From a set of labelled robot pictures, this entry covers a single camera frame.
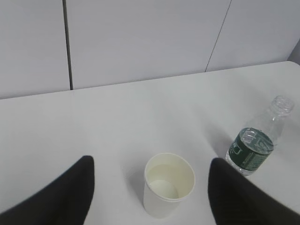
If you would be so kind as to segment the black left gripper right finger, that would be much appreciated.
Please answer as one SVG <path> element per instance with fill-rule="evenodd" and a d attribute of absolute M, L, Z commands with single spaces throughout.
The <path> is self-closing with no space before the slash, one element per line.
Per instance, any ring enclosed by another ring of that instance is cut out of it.
<path fill-rule="evenodd" d="M 208 178 L 210 208 L 218 225 L 298 225 L 300 216 L 214 158 Z"/>

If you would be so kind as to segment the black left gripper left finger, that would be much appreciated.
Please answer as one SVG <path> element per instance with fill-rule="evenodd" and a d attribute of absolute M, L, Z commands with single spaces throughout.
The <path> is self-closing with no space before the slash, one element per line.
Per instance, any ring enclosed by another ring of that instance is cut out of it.
<path fill-rule="evenodd" d="M 94 159 L 83 156 L 46 187 L 0 215 L 2 225 L 82 225 L 94 195 Z"/>

